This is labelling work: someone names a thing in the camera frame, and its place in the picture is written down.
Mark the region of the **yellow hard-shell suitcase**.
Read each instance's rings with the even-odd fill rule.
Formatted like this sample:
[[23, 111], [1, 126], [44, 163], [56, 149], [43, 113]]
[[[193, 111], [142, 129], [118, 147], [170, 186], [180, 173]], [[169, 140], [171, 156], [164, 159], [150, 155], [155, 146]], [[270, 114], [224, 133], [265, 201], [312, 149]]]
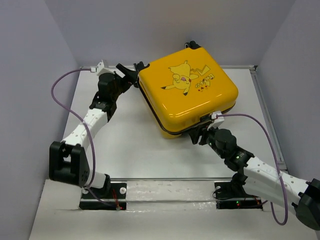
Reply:
[[228, 112], [238, 98], [234, 82], [194, 40], [148, 64], [135, 63], [134, 68], [138, 87], [166, 139], [209, 122], [216, 111]]

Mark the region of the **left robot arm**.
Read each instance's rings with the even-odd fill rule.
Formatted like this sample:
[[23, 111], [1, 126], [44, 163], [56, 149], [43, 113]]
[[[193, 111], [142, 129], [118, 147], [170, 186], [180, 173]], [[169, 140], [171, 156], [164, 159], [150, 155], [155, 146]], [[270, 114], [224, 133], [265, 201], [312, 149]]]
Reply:
[[112, 71], [101, 61], [97, 66], [82, 67], [76, 72], [90, 72], [98, 76], [97, 87], [85, 116], [63, 105], [51, 89], [52, 99], [74, 115], [79, 124], [63, 140], [54, 141], [49, 147], [49, 179], [78, 186], [92, 194], [104, 198], [110, 194], [110, 176], [96, 171], [94, 137], [111, 120], [117, 109], [119, 96], [138, 85], [138, 73], [117, 64], [116, 69], [123, 76]]

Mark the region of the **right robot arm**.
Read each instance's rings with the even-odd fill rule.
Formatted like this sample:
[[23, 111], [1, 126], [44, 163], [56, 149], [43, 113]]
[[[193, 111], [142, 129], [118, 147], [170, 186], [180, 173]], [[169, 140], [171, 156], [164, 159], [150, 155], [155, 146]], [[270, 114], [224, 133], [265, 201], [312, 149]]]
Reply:
[[261, 197], [294, 214], [308, 228], [320, 229], [320, 181], [294, 177], [241, 148], [230, 130], [205, 127], [189, 133], [193, 144], [208, 145], [238, 178], [230, 183], [235, 196]]

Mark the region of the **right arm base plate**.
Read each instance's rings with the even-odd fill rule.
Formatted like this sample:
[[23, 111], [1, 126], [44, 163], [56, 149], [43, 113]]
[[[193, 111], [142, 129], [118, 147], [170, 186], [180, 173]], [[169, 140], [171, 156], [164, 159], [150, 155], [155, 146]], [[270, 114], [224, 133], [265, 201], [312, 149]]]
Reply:
[[231, 181], [215, 182], [212, 196], [218, 210], [263, 209], [260, 197], [245, 193], [242, 186]]

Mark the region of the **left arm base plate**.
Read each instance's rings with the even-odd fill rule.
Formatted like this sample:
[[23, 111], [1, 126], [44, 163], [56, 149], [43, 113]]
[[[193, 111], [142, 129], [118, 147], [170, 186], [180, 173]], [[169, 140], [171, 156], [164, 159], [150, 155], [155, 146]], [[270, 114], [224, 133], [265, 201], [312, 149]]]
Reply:
[[90, 188], [82, 190], [79, 208], [90, 211], [125, 211], [127, 209], [127, 183], [112, 181], [110, 189]]

